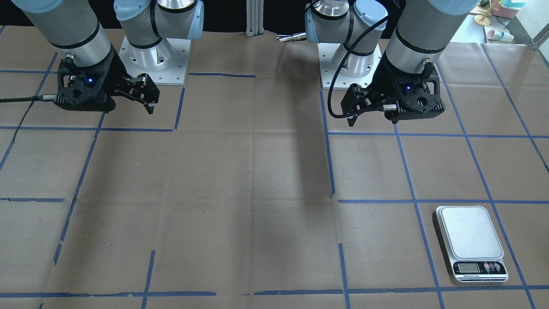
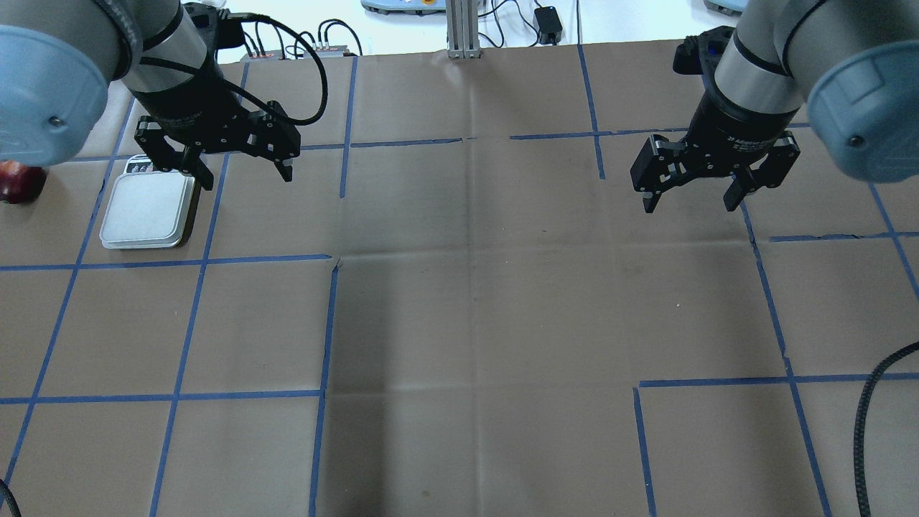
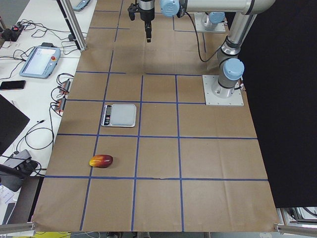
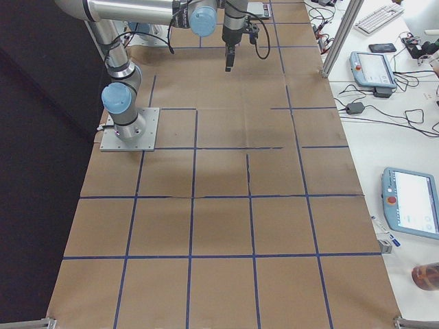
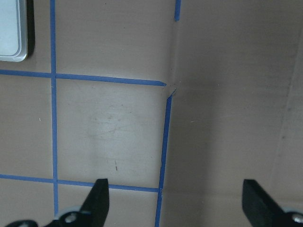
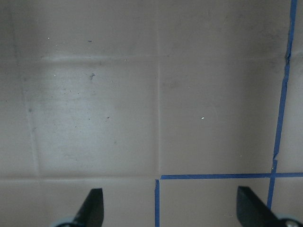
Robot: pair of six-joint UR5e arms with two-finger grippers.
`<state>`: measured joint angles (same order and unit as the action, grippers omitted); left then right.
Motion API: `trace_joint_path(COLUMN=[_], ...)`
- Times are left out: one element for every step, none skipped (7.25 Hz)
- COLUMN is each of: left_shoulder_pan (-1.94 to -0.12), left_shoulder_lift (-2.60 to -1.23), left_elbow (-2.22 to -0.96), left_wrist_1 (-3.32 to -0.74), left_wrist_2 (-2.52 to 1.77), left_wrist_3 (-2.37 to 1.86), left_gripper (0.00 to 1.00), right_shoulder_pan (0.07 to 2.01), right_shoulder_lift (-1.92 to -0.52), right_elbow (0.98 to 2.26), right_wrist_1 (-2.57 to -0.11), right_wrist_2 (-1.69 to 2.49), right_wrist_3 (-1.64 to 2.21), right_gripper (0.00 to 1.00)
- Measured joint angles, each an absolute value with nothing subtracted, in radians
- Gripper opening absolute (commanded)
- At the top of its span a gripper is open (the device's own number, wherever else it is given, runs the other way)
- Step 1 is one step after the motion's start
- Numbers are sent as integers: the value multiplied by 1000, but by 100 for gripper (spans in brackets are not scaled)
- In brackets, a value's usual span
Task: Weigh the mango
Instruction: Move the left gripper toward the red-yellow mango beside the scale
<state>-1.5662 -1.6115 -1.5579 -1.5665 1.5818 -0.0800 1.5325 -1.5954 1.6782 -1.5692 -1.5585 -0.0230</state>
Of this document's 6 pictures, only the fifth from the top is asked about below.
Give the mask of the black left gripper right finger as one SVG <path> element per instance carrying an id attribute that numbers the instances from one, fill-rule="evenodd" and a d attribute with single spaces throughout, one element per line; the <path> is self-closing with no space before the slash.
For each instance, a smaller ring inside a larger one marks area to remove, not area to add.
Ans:
<path id="1" fill-rule="evenodd" d="M 242 210 L 253 227 L 301 227 L 303 213 L 283 210 L 253 179 L 243 180 Z"/>

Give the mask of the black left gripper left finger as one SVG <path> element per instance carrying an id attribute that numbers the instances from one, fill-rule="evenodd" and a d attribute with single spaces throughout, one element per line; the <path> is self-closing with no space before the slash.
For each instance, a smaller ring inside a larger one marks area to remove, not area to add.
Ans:
<path id="1" fill-rule="evenodd" d="M 102 227 L 109 212 L 109 184 L 97 179 L 78 210 L 65 212 L 54 218 L 48 227 Z"/>

